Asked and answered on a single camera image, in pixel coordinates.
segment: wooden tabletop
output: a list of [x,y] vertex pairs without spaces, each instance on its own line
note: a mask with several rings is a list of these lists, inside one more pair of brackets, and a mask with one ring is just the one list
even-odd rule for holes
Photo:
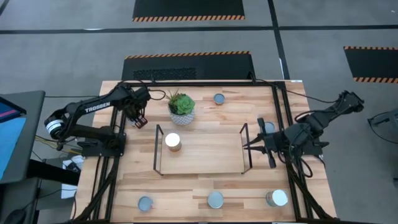
[[[100,95],[108,93],[118,81],[103,82]],[[305,94],[303,83],[286,81],[288,90]],[[137,129],[126,124],[127,143],[120,159],[111,222],[272,222],[294,221],[288,178],[285,165],[276,159],[277,167],[270,169],[267,156],[252,151],[253,169],[245,174],[169,174],[160,176],[153,170],[155,129],[159,124],[164,133],[195,132],[202,134],[236,133],[244,123],[248,124],[249,136],[256,137],[259,131],[257,118],[263,117],[273,122],[277,128],[274,100],[268,86],[210,86],[210,87],[150,87],[150,89],[179,89],[188,94],[196,103],[195,119],[188,126],[173,124],[167,110],[167,100],[150,100],[146,108],[148,123]],[[222,93],[225,103],[216,106],[213,96]],[[160,92],[151,92],[159,98]],[[289,103],[293,116],[309,110],[307,99],[289,93]],[[285,118],[282,94],[279,101]],[[109,125],[111,108],[96,112],[93,126]],[[309,191],[330,215],[335,216],[335,208],[323,164],[316,158],[303,157],[314,175],[307,179]],[[84,161],[78,191],[76,193],[77,214],[91,200],[96,163],[98,158],[90,157]],[[289,202],[284,207],[270,207],[265,194],[283,189]],[[210,192],[219,191],[224,196],[221,209],[212,209],[207,204]],[[153,209],[140,212],[137,203],[142,196],[154,200]],[[100,217],[104,217],[105,193],[101,204]],[[298,190],[302,216],[305,209]]]

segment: white pot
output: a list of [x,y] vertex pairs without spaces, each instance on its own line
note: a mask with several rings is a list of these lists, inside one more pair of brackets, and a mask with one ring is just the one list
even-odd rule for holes
[[193,121],[193,117],[194,117],[194,115],[195,115],[195,112],[194,112],[195,109],[193,109],[192,112],[191,112],[190,114],[177,115],[177,114],[173,114],[173,113],[170,111],[170,108],[169,108],[169,107],[167,107],[167,108],[169,109],[170,117],[172,118],[172,121],[173,121],[175,124],[184,126],[184,125],[190,124],[190,123]]

